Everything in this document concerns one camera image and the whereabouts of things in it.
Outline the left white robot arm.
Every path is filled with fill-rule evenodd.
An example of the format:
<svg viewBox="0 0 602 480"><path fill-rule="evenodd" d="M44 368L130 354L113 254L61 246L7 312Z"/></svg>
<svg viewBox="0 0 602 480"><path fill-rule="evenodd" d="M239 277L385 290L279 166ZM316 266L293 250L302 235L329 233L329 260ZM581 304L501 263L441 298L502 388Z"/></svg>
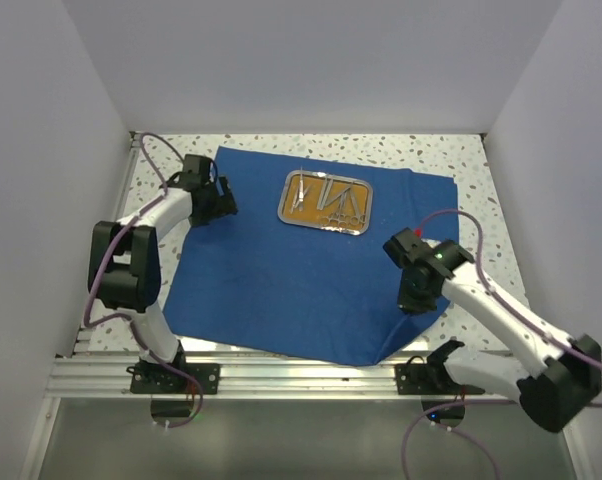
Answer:
<svg viewBox="0 0 602 480"><path fill-rule="evenodd" d="M188 221L193 228L238 213L225 176L214 160L187 155L159 194L134 213L93 227L88 303L82 323L94 328L112 319L128 323L140 346L140 358L157 364L153 379L166 392L182 390L188 367L177 360L182 347L159 305L159 241Z"/></svg>

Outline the steel scalpel handle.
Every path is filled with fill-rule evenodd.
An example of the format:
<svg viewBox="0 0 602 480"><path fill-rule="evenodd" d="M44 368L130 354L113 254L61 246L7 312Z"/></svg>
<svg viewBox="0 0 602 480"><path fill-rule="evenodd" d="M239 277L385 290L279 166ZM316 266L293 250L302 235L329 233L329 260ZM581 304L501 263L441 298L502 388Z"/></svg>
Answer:
<svg viewBox="0 0 602 480"><path fill-rule="evenodd" d="M322 183L322 188L320 190L320 194L319 194L319 198L317 201L317 210L318 211L322 211L324 209L325 203L327 201L327 195L329 194L329 191L331 189L333 183L333 179L331 175L326 175L323 183Z"/></svg>

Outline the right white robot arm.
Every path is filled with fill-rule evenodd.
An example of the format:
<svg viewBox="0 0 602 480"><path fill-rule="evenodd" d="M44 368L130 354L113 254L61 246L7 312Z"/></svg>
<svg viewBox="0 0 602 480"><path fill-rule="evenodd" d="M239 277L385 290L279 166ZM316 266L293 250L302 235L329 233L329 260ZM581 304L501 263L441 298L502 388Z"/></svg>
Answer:
<svg viewBox="0 0 602 480"><path fill-rule="evenodd" d="M517 403L543 430L558 433L602 391L599 343L576 338L514 300L453 240L432 247L404 229L383 249L401 270L398 306L409 314L434 310L444 298L478 320L508 349L480 352L450 339L422 363L395 369L420 393L483 391Z"/></svg>

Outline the steel forceps with ring handles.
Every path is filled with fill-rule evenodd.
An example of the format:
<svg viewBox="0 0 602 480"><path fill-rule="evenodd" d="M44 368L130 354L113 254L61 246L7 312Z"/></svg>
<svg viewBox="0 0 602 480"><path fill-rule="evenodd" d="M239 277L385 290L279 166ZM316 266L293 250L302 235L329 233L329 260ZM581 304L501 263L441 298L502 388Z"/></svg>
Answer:
<svg viewBox="0 0 602 480"><path fill-rule="evenodd" d="M332 228L340 228L340 229L348 229L343 228L338 220L338 208L340 195L343 190L348 187L350 184L354 184L353 182L349 182L346 184L341 184L341 189L336 193L332 194L332 189L335 185L335 180L333 179L333 183L329 194L327 195L327 201L325 203L324 209L319 211L319 224L321 227L332 227Z"/></svg>

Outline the blue surgical cloth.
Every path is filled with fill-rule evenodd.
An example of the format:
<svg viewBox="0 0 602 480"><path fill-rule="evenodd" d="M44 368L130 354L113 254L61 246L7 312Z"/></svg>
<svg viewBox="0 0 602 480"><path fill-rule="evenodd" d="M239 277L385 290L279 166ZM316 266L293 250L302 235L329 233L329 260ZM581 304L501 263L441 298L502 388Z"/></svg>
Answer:
<svg viewBox="0 0 602 480"><path fill-rule="evenodd" d="M430 219L428 236L457 239L453 179L284 155L219 148L216 163L238 211L191 229L163 312L177 335L350 366L386 359L447 308L407 315L397 304L401 272L384 243ZM283 223L277 214L295 169L368 182L367 231L351 236Z"/></svg>

